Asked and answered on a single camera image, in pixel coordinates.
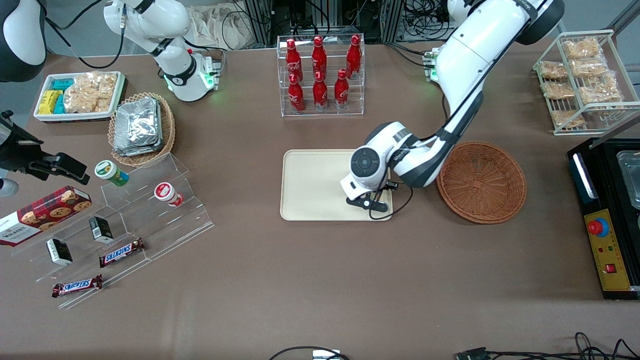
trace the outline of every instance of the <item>red and white cup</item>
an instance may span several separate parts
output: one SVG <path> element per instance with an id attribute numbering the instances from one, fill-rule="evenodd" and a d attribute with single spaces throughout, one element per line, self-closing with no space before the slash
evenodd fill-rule
<path id="1" fill-rule="evenodd" d="M 154 190 L 156 199 L 166 202 L 169 206 L 180 206 L 182 204 L 182 195 L 175 191 L 170 183 L 159 183 Z"/>

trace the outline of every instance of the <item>foil packet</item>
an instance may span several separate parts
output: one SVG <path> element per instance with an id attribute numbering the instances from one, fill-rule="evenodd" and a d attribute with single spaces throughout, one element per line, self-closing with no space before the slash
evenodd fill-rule
<path id="1" fill-rule="evenodd" d="M 121 156 L 134 156 L 162 149 L 160 104 L 152 97 L 127 102 L 118 107 L 113 150 Z"/>

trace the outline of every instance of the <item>red button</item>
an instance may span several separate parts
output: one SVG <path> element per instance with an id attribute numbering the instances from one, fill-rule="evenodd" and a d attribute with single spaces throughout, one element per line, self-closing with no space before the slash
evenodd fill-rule
<path id="1" fill-rule="evenodd" d="M 592 220 L 587 225 L 587 230 L 589 230 L 591 234 L 600 235 L 602 234 L 602 231 L 604 231 L 604 226 L 602 226 L 601 222 L 597 220 Z"/>

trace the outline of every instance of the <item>small black box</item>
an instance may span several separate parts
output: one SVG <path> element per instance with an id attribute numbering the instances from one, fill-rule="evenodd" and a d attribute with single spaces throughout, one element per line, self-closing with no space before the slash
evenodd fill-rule
<path id="1" fill-rule="evenodd" d="M 58 239 L 47 240 L 47 249 L 49 249 L 51 261 L 56 264 L 69 265 L 74 262 L 67 244 Z"/>
<path id="2" fill-rule="evenodd" d="M 110 243 L 113 241 L 113 235 L 111 234 L 111 228 L 109 222 L 99 217 L 92 217 L 89 219 L 89 227 L 93 233 L 93 239 L 102 243 Z"/>

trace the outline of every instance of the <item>clear acrylic shelf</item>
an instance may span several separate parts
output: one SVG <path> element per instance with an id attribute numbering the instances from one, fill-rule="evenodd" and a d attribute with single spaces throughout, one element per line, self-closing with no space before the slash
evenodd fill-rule
<path id="1" fill-rule="evenodd" d="M 94 206 L 71 218 L 69 224 L 56 232 L 44 232 L 25 241 L 13 256 L 32 264 L 36 282 L 56 283 L 82 281 L 102 274 L 103 290 L 126 275 L 159 259 L 213 226 L 204 205 L 195 197 L 185 174 L 188 169 L 172 154 L 129 172 L 129 182 L 123 187 L 107 184 L 102 187 L 105 206 Z M 158 183 L 171 183 L 184 202 L 173 208 L 154 197 Z M 89 218 L 98 216 L 109 222 L 115 240 L 101 243 L 93 240 Z M 56 238 L 67 243 L 73 263 L 67 266 L 51 261 L 46 241 Z M 128 255 L 104 268 L 98 258 L 141 238 L 145 249 Z M 99 290 L 70 294 L 62 298 L 60 308 L 71 308 Z"/>
<path id="2" fill-rule="evenodd" d="M 335 34 L 324 36 L 324 50 L 326 51 L 326 87 L 328 91 L 329 108 L 324 112 L 316 111 L 314 107 L 314 75 L 311 64 L 311 52 L 314 49 L 315 35 L 296 35 L 288 37 L 278 37 L 278 87 L 280 89 L 280 110 L 283 117 L 286 116 L 334 116 L 334 115 L 362 115 L 364 114 L 364 81 L 365 81 L 365 46 L 364 34 L 360 35 L 360 48 L 362 50 L 360 77 L 356 80 L 349 81 L 349 102 L 345 110 L 337 110 L 335 108 L 335 97 L 333 88 L 338 79 L 338 70 L 346 69 L 347 66 L 347 50 L 351 45 L 351 36 L 354 34 Z M 293 38 L 296 41 L 296 48 L 302 59 L 303 95 L 305 98 L 305 111 L 302 114 L 295 114 L 291 110 L 289 101 L 289 71 L 287 70 L 287 39 Z"/>

